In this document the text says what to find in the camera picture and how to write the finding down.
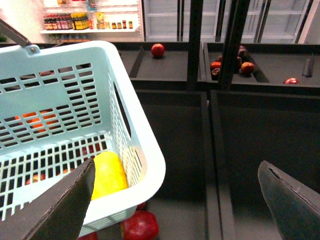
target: refrigerator door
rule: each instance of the refrigerator door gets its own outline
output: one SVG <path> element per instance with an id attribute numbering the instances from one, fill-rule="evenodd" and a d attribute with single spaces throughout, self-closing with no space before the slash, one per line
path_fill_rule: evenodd
<path id="1" fill-rule="evenodd" d="M 294 44 L 309 0 L 272 0 L 261 43 Z"/>

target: jar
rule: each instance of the jar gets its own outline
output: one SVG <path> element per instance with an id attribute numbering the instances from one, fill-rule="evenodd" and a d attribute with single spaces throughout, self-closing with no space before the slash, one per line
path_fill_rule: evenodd
<path id="1" fill-rule="evenodd" d="M 122 20 L 122 26 L 123 26 L 123 29 L 127 29 L 127 21 L 126 20 Z"/>

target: basket handle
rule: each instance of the basket handle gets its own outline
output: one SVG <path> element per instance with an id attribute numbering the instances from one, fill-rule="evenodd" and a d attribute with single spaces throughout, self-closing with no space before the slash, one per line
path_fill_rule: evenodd
<path id="1" fill-rule="evenodd" d="M 19 44 L 21 47 L 26 47 L 32 45 L 32 43 L 23 36 L 20 32 L 15 30 L 12 26 L 7 24 L 0 18 L 0 32 L 6 35 L 8 38 L 13 40 L 15 43 Z"/>

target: display bin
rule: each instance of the display bin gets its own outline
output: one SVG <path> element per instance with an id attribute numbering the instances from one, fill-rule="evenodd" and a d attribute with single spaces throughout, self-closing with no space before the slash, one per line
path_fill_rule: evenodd
<path id="1" fill-rule="evenodd" d="M 283 84 L 288 78 L 299 80 L 299 86 L 320 87 L 320 50 L 310 44 L 255 44 L 248 46 L 270 84 Z M 314 58 L 312 77 L 303 76 L 306 59 Z"/>
<path id="2" fill-rule="evenodd" d="M 129 73 L 131 80 L 136 81 L 174 81 L 186 82 L 188 70 L 188 43 L 161 42 L 165 52 L 163 57 L 155 58 L 151 54 L 152 46 L 156 42 L 115 43 L 117 49 L 124 54 L 134 49 L 137 58 Z M 206 81 L 204 56 L 199 55 L 198 81 Z"/>
<path id="3" fill-rule="evenodd" d="M 161 188 L 146 202 L 159 225 L 157 239 L 221 240 L 206 94 L 136 92 L 166 164 Z M 118 224 L 98 234 L 101 240 L 122 239 Z"/>
<path id="4" fill-rule="evenodd" d="M 215 62 L 219 55 L 222 55 L 223 52 L 223 43 L 203 43 L 203 55 L 204 55 L 204 62 L 205 62 L 205 74 L 206 79 L 209 83 L 218 82 L 217 80 L 212 80 L 211 78 L 211 69 L 210 64 Z M 255 65 L 254 71 L 252 74 L 244 75 L 241 74 L 241 71 L 235 73 L 232 78 L 233 83 L 268 83 L 269 80 L 266 78 L 262 70 L 260 69 L 259 65 L 255 62 L 254 58 L 250 54 L 250 48 L 246 48 L 246 60 L 247 62 L 251 62 Z"/>
<path id="5" fill-rule="evenodd" d="M 268 161 L 320 193 L 320 97 L 210 91 L 224 240 L 281 240 L 258 167 Z"/>

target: glass door refrigerator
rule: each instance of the glass door refrigerator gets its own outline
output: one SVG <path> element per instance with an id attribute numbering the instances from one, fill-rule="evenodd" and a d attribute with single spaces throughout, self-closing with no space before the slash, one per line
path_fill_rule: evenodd
<path id="1" fill-rule="evenodd" d="M 225 40 L 232 0 L 203 0 L 202 42 Z M 298 42 L 313 0 L 251 0 L 243 43 Z M 143 0 L 145 40 L 187 42 L 191 0 Z"/>

